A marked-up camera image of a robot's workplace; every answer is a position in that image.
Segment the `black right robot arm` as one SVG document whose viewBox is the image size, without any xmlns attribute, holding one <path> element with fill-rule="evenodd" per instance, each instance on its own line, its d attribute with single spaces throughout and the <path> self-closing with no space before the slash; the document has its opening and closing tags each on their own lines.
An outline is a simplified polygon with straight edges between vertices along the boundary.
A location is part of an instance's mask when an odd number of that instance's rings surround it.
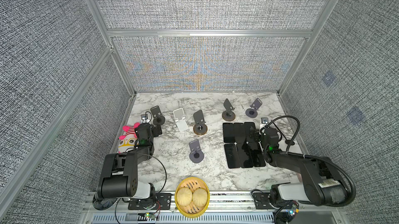
<svg viewBox="0 0 399 224">
<path fill-rule="evenodd" d="M 264 126 L 260 130 L 250 127 L 248 136 L 260 145 L 260 154 L 267 164 L 301 175 L 301 183 L 271 186 L 269 202 L 274 207 L 282 207 L 289 201 L 343 207 L 355 200 L 353 180 L 330 158 L 282 151 L 278 130 L 272 127 Z"/>
</svg>

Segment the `black phone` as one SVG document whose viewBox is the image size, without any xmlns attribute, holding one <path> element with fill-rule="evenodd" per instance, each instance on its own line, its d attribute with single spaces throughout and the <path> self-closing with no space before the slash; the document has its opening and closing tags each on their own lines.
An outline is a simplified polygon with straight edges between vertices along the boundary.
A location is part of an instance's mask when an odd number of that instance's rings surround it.
<svg viewBox="0 0 399 224">
<path fill-rule="evenodd" d="M 248 143 L 250 150 L 250 155 L 252 159 L 253 166 L 256 168 L 265 167 L 266 162 L 262 155 L 262 149 L 259 143 Z"/>
<path fill-rule="evenodd" d="M 246 142 L 246 131 L 244 123 L 234 123 L 234 138 L 237 144 L 243 144 Z"/>
<path fill-rule="evenodd" d="M 246 135 L 252 135 L 254 133 L 254 131 L 256 130 L 256 125 L 254 122 L 245 122 L 244 129 L 245 129 Z"/>
<path fill-rule="evenodd" d="M 233 123 L 223 123 L 223 142 L 225 144 L 234 144 L 235 143 L 235 132 L 234 132 L 234 124 Z"/>
<path fill-rule="evenodd" d="M 252 168 L 254 166 L 251 158 L 251 150 L 247 143 L 236 144 L 238 151 L 240 167 L 243 169 Z"/>
</svg>

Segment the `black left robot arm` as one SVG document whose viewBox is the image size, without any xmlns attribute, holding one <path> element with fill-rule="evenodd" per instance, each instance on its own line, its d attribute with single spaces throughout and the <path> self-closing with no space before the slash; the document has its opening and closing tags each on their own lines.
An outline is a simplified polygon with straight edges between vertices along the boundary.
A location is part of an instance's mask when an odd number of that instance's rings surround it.
<svg viewBox="0 0 399 224">
<path fill-rule="evenodd" d="M 105 157 L 92 201 L 94 208 L 100 211 L 110 208 L 118 199 L 138 200 L 144 208 L 156 205 L 155 187 L 139 181 L 138 165 L 153 158 L 154 138 L 162 135 L 162 128 L 150 123 L 135 123 L 122 129 L 117 153 Z"/>
</svg>

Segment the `phone pink case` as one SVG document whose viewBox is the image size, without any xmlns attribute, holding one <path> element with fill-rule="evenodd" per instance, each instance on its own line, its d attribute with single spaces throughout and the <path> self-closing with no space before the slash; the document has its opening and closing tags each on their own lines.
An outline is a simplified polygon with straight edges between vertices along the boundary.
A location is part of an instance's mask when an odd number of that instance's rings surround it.
<svg viewBox="0 0 399 224">
<path fill-rule="evenodd" d="M 240 168 L 240 160 L 238 151 L 235 144 L 224 145 L 225 156 L 228 164 L 228 168 L 237 169 Z"/>
</svg>

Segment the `wooden base stand front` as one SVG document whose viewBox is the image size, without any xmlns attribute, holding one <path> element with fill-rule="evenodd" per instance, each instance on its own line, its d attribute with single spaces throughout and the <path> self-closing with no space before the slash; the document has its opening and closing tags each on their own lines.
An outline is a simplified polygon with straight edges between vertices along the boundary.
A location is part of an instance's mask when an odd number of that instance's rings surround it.
<svg viewBox="0 0 399 224">
<path fill-rule="evenodd" d="M 227 122 L 232 122 L 235 120 L 235 113 L 233 112 L 235 108 L 230 103 L 229 99 L 226 98 L 223 102 L 225 111 L 222 113 L 222 118 Z"/>
</svg>

